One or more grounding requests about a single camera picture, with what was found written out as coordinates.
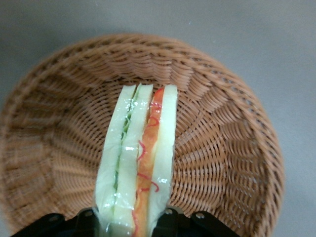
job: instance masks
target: gray table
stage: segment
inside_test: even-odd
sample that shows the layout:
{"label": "gray table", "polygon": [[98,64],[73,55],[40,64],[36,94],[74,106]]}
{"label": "gray table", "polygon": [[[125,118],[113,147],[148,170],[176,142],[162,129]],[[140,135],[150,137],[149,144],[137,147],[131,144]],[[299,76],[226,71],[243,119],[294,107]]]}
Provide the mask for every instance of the gray table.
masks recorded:
{"label": "gray table", "polygon": [[[286,195],[274,237],[315,236],[316,2],[255,0],[2,0],[0,107],[21,76],[52,52],[93,36],[178,38],[253,89],[285,159]],[[4,224],[0,235],[7,236]]]}

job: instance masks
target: brown wicker basket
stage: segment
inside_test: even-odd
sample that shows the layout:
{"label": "brown wicker basket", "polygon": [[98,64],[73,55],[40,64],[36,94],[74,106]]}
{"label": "brown wicker basket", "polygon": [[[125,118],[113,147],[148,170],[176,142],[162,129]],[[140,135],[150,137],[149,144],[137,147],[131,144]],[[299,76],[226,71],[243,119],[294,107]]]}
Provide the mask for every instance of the brown wicker basket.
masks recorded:
{"label": "brown wicker basket", "polygon": [[12,232],[91,206],[104,138],[124,84],[179,89],[170,204],[205,210],[241,236],[269,236],[283,197],[276,134],[245,83],[174,39],[110,35],[35,67],[0,119],[0,200]]}

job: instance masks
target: plastic wrap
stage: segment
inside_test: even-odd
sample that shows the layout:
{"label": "plastic wrap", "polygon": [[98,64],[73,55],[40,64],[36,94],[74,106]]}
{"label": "plastic wrap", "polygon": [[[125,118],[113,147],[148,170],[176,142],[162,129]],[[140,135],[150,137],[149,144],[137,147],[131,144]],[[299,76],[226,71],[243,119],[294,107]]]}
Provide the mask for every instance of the plastic wrap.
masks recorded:
{"label": "plastic wrap", "polygon": [[177,89],[164,88],[161,103],[153,103],[152,90],[152,85],[124,86],[119,96],[94,192],[99,236],[150,236],[170,197]]}

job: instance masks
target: basket rim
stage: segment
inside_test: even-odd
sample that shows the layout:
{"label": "basket rim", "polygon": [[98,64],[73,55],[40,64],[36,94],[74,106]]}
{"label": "basket rim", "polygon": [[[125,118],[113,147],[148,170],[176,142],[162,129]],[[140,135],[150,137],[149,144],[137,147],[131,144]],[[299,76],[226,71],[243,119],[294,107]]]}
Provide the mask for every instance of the basket rim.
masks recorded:
{"label": "basket rim", "polygon": [[[212,65],[220,70],[226,69],[227,73],[224,75],[225,80],[231,81],[231,86],[227,86],[227,83],[218,80],[216,84],[222,90],[225,90],[228,96],[232,97],[232,95],[236,96],[237,92],[232,90],[234,87],[238,91],[242,91],[246,100],[244,104],[236,104],[240,110],[242,110],[243,115],[249,121],[250,127],[253,129],[255,137],[258,141],[269,140],[269,144],[260,144],[260,148],[262,148],[263,155],[265,156],[265,160],[267,161],[267,165],[269,167],[274,167],[274,169],[267,169],[269,179],[274,177],[278,180],[278,183],[268,183],[266,185],[266,189],[270,190],[266,195],[278,194],[278,197],[275,199],[278,202],[272,202],[274,200],[273,197],[266,198],[270,203],[266,203],[265,206],[271,207],[275,212],[276,219],[271,220],[268,223],[262,223],[263,226],[270,226],[270,231],[274,228],[277,222],[277,218],[280,214],[281,203],[283,201],[284,195],[284,167],[283,167],[283,158],[280,150],[280,146],[277,139],[277,134],[272,127],[272,124],[267,117],[260,101],[254,95],[252,90],[245,84],[245,82],[240,79],[237,75],[233,74],[228,70],[223,64],[211,58],[207,54],[195,49],[194,47],[186,44],[178,39],[166,38],[156,35],[145,35],[145,34],[111,34],[99,36],[91,39],[81,40],[77,43],[70,44],[57,52],[53,53],[51,56],[43,59],[38,65],[34,66],[24,77],[20,79],[18,84],[9,94],[3,109],[0,114],[0,154],[2,154],[5,138],[8,135],[8,128],[10,126],[10,121],[17,107],[19,106],[19,102],[23,101],[24,98],[36,85],[40,82],[41,78],[45,78],[49,71],[52,71],[61,66],[63,60],[70,57],[82,57],[82,54],[88,53],[89,50],[93,47],[107,47],[107,49],[113,49],[118,45],[127,46],[128,44],[141,44],[146,45],[149,49],[164,49],[166,55],[168,52],[172,52],[172,54],[176,53],[179,55],[179,58],[182,60],[191,60],[194,61],[197,68],[200,68],[206,75],[210,74],[207,68],[207,65]],[[250,111],[248,101],[251,101],[251,106],[253,106],[256,110]],[[253,114],[256,113],[260,115],[262,118],[261,121],[255,121]],[[273,146],[273,150],[275,151],[275,158],[270,154],[269,146]],[[0,157],[0,169],[3,169],[2,166],[2,156]],[[8,207],[4,203],[4,197],[2,196],[5,184],[3,182],[3,177],[0,177],[0,200],[2,211],[5,216],[8,214]],[[263,216],[268,217],[270,215],[270,209],[265,208]]]}

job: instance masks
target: plastic-wrapped sandwich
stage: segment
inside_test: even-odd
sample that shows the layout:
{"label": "plastic-wrapped sandwich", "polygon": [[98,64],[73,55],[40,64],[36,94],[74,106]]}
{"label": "plastic-wrapped sandwich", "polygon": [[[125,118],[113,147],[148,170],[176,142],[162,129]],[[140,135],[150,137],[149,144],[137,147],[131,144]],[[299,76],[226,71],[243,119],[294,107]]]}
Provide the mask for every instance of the plastic-wrapped sandwich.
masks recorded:
{"label": "plastic-wrapped sandwich", "polygon": [[95,186],[100,236],[149,237],[171,192],[177,87],[124,86]]}

